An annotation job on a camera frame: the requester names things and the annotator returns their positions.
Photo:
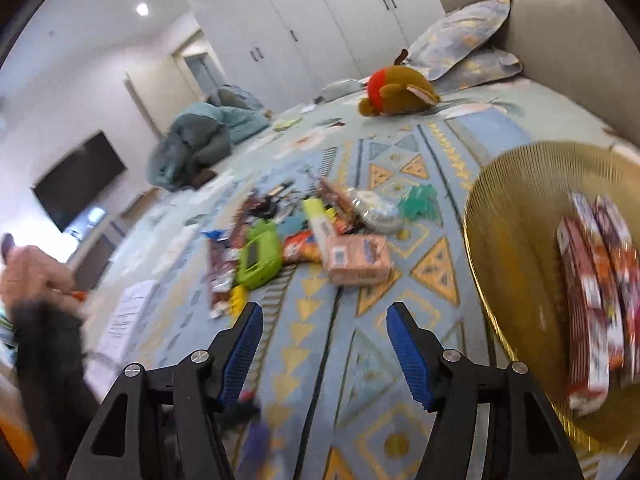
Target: ceiling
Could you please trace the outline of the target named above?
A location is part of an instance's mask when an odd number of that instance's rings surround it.
[[[148,16],[135,12],[141,2]],[[157,34],[187,10],[185,0],[45,0],[0,68],[0,98],[57,64]]]

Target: white wardrobe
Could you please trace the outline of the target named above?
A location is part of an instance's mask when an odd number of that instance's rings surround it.
[[[229,83],[276,112],[393,63],[439,0],[187,0]]]

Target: ribbed bowl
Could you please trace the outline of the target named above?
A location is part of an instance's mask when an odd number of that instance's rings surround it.
[[[640,384],[573,418],[566,402],[568,310],[556,229],[573,214],[568,192],[608,195],[640,246],[640,166],[614,152],[574,142],[540,142],[486,166],[466,204],[466,254],[476,286],[507,355],[524,361],[566,432],[591,450],[621,449],[640,437]]]

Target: stuffed animal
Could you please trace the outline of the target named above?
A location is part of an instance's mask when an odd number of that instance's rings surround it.
[[[417,70],[390,66],[378,70],[367,83],[368,98],[358,103],[365,117],[380,114],[415,114],[440,102],[431,83]]]

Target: television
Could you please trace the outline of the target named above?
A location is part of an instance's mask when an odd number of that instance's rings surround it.
[[[33,192],[63,232],[126,169],[104,133],[98,132],[49,170]]]

